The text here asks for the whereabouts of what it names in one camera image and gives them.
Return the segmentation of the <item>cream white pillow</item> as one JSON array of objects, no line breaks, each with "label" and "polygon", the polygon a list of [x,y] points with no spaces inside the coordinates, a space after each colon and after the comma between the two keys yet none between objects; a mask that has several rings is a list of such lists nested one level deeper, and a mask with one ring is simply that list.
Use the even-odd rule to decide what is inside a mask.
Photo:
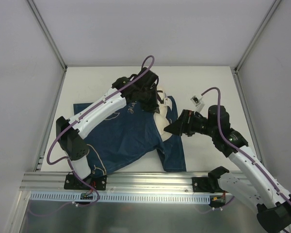
[{"label": "cream white pillow", "polygon": [[173,103],[161,86],[157,87],[156,97],[158,110],[154,113],[153,118],[159,135],[161,136],[162,142],[164,142],[172,136],[172,134],[166,132],[164,128],[169,126],[172,122],[167,117],[167,113],[168,111],[173,110]]}]

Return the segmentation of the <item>blue whale pillowcase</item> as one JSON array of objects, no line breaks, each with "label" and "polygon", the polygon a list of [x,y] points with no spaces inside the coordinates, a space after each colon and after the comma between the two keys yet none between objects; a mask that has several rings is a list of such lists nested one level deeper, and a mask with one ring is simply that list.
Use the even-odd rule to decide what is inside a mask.
[{"label": "blue whale pillowcase", "polygon": [[166,172],[186,171],[180,136],[162,140],[153,113],[133,102],[108,116],[85,138],[89,147],[86,158],[92,176],[111,174],[156,150]]}]

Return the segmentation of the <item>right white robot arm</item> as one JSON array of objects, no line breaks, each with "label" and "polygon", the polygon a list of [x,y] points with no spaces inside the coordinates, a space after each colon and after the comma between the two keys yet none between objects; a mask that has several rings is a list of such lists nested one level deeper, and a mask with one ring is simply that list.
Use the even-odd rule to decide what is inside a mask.
[{"label": "right white robot arm", "polygon": [[226,191],[250,208],[268,233],[286,232],[291,225],[291,193],[259,161],[245,138],[231,127],[230,116],[222,105],[208,108],[208,116],[183,110],[178,119],[165,127],[166,132],[181,136],[195,133],[209,136],[217,150],[235,164],[250,185],[219,166],[207,177],[194,178],[193,186],[209,193]]}]

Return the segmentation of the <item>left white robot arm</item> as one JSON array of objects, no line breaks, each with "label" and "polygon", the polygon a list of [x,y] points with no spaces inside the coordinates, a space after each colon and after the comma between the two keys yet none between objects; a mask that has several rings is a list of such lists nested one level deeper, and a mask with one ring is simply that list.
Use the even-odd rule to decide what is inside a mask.
[{"label": "left white robot arm", "polygon": [[158,111],[158,82],[158,75],[144,67],[138,74],[118,78],[103,97],[80,113],[69,119],[61,116],[56,120],[56,142],[67,155],[75,173],[74,182],[80,189],[87,189],[92,183],[85,138],[108,116],[131,102],[139,102],[146,112]]}]

